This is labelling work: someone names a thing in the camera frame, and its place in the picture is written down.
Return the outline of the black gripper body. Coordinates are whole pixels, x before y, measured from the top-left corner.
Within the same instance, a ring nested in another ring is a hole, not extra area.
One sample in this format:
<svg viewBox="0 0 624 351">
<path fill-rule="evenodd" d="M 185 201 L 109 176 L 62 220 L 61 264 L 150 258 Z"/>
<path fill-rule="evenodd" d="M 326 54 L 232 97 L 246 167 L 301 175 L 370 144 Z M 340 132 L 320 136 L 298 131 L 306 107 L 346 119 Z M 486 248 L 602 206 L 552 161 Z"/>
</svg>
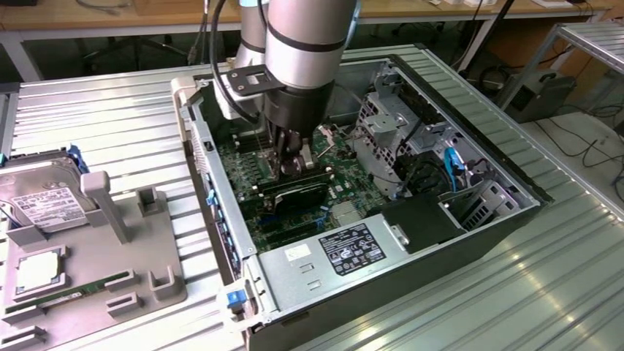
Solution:
<svg viewBox="0 0 624 351">
<path fill-rule="evenodd" d="M 301 138 L 310 137 L 314 128 L 326 116 L 334 81 L 318 88 L 300 89 L 285 86 L 264 94 L 264 115 L 269 121 L 273 140 L 281 133 L 296 132 Z"/>
</svg>

